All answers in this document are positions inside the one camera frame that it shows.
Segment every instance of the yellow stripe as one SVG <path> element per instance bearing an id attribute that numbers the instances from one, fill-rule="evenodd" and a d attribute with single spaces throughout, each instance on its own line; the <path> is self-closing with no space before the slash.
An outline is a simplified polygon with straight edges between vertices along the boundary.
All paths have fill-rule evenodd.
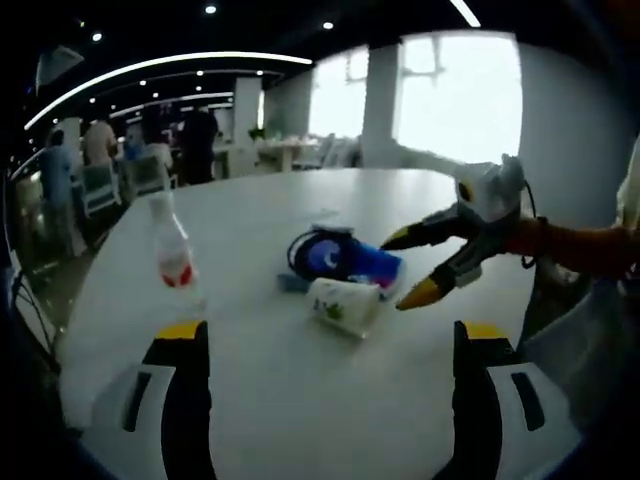
<path id="1" fill-rule="evenodd" d="M 171 325 L 158 332 L 156 338 L 164 340 L 185 339 L 193 340 L 196 337 L 196 329 L 200 325 L 200 321 L 191 323 L 179 323 L 178 325 Z"/>
<path id="2" fill-rule="evenodd" d="M 495 325 L 490 323 L 464 322 L 469 340 L 488 340 L 492 338 L 507 338 L 507 336 Z"/>

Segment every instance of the ceiling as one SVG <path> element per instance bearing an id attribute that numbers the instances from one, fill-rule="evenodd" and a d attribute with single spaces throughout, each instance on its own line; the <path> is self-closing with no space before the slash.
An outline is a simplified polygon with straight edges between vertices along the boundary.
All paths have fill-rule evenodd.
<path id="1" fill-rule="evenodd" d="M 264 59 L 205 59 L 164 64 L 136 70 L 84 90 L 61 104 L 25 133 L 22 128 L 34 114 L 73 87 L 98 75 L 149 59 L 208 51 L 276 53 L 317 61 L 346 48 L 396 42 L 407 33 L 464 29 L 466 21 L 448 0 L 211 0 L 216 12 L 205 12 L 201 0 L 109 0 L 73 3 L 60 0 L 42 5 L 17 5 L 18 33 L 6 33 L 5 61 L 13 75 L 5 91 L 7 111 L 2 119 L 3 139 L 18 154 L 33 148 L 28 139 L 42 136 L 53 117 L 81 115 L 86 120 L 98 110 L 110 112 L 153 101 L 196 93 L 233 91 L 238 75 L 262 75 L 268 89 L 282 78 L 309 65 Z M 594 68 L 608 63 L 587 28 L 560 0 L 467 0 L 482 28 L 515 32 L 522 42 L 547 46 L 574 56 Z M 333 22 L 332 30 L 322 24 Z M 92 41 L 96 32 L 99 42 Z M 51 85 L 34 88 L 39 55 L 64 45 L 84 61 Z M 196 72 L 202 70 L 203 76 Z M 140 80 L 146 80 L 143 87 Z"/>

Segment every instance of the tabletop surface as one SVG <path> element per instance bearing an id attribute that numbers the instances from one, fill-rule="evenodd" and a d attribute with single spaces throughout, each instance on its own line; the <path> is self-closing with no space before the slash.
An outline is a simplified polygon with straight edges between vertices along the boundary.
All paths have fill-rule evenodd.
<path id="1" fill-rule="evenodd" d="M 453 452 L 453 323 L 492 322 L 516 344 L 533 270 L 499 256 L 482 278 L 427 308 L 378 315 L 356 342 L 310 320 L 278 290 L 289 243 L 311 223 L 349 225 L 379 245 L 455 200 L 424 170 L 331 170 L 247 177 L 174 191 L 208 299 L 211 454 L 220 478 L 430 478 Z M 399 252 L 395 299 L 462 244 Z M 114 227 L 87 274 L 60 346 L 67 421 L 90 423 L 106 385 L 176 321 L 157 275 L 145 198 Z"/>

